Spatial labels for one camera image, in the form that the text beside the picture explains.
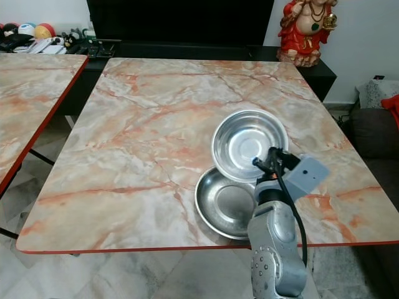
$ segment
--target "black tv stand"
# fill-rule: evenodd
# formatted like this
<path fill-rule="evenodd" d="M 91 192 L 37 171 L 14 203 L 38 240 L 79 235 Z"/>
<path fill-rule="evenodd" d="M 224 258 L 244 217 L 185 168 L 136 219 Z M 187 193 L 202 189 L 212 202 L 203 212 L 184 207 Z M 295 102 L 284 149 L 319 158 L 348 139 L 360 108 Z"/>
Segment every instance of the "black tv stand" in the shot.
<path fill-rule="evenodd" d="M 277 61 L 276 54 L 278 47 L 264 47 L 260 45 L 163 44 L 126 41 L 116 44 L 114 49 L 115 57 Z M 91 59 L 88 62 L 85 70 L 61 103 L 57 114 L 80 114 L 106 63 L 107 60 L 104 59 Z M 323 102 L 337 78 L 336 74 L 323 61 L 320 61 L 318 65 L 311 68 L 298 68 L 298 71 L 305 78 L 320 101 Z"/>

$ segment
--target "white wall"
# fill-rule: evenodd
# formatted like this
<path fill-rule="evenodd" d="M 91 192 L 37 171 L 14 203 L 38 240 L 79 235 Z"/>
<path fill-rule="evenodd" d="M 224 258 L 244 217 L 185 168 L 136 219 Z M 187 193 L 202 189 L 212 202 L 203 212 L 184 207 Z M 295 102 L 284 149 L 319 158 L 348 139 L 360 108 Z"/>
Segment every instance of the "white wall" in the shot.
<path fill-rule="evenodd" d="M 287 2 L 275 0 L 264 45 L 279 45 Z M 325 102 L 354 102 L 355 86 L 374 75 L 399 80 L 399 0 L 339 0 L 334 13 L 338 27 L 321 52 L 338 78 Z M 89 10 L 85 0 L 0 0 L 0 22 L 12 21 L 48 22 L 60 32 L 87 27 Z"/>
<path fill-rule="evenodd" d="M 88 28 L 86 0 L 0 0 L 0 23 L 49 23 L 56 33 L 71 28 Z"/>
<path fill-rule="evenodd" d="M 287 2 L 275 0 L 264 45 L 279 45 Z M 399 80 L 399 0 L 339 0 L 333 11 L 338 27 L 320 51 L 338 77 L 325 102 L 354 102 L 355 86 L 374 75 Z"/>

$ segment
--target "tile floor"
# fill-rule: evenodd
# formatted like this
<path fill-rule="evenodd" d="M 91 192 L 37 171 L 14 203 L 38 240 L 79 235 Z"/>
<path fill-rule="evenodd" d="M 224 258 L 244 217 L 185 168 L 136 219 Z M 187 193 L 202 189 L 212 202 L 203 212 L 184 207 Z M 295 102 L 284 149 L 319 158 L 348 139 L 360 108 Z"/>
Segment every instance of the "tile floor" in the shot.
<path fill-rule="evenodd" d="M 34 149 L 56 159 L 68 134 L 54 117 Z M 27 155 L 0 201 L 1 227 L 20 231 L 50 170 Z M 250 258 L 249 250 L 26 255 L 0 235 L 0 298 L 253 298 Z M 310 249 L 309 269 L 321 299 L 393 298 L 375 290 L 353 248 Z"/>

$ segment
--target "red cloth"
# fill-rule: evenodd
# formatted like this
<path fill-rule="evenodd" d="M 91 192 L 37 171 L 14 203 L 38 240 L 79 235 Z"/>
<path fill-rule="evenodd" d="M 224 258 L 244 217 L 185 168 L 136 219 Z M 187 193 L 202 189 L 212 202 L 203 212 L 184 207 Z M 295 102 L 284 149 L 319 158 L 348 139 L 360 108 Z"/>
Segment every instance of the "red cloth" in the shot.
<path fill-rule="evenodd" d="M 293 0 L 288 3 L 283 10 L 284 16 L 288 16 L 292 12 L 292 7 L 295 5 L 297 0 Z M 325 4 L 327 14 L 331 13 L 331 5 Z M 321 29 L 318 33 L 312 36 L 305 36 L 296 26 L 296 20 L 286 28 L 282 28 L 279 37 L 281 37 L 281 49 L 285 52 L 288 50 L 296 50 L 302 55 L 308 55 L 314 50 L 319 50 L 319 42 L 323 44 L 327 43 L 327 38 L 330 35 L 330 31 Z"/>
<path fill-rule="evenodd" d="M 392 112 L 399 129 L 399 95 L 381 100 L 381 105 Z"/>

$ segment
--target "red statue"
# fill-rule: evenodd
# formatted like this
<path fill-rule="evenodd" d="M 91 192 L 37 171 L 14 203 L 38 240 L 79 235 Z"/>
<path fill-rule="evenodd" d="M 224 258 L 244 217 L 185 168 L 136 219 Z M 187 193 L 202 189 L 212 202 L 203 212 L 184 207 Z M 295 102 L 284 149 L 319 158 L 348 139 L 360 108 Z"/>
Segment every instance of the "red statue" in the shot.
<path fill-rule="evenodd" d="M 292 0 L 284 7 L 281 48 L 277 58 L 298 67 L 311 67 L 319 63 L 320 45 L 327 43 L 330 32 L 337 26 L 337 17 L 331 7 L 337 0 Z"/>

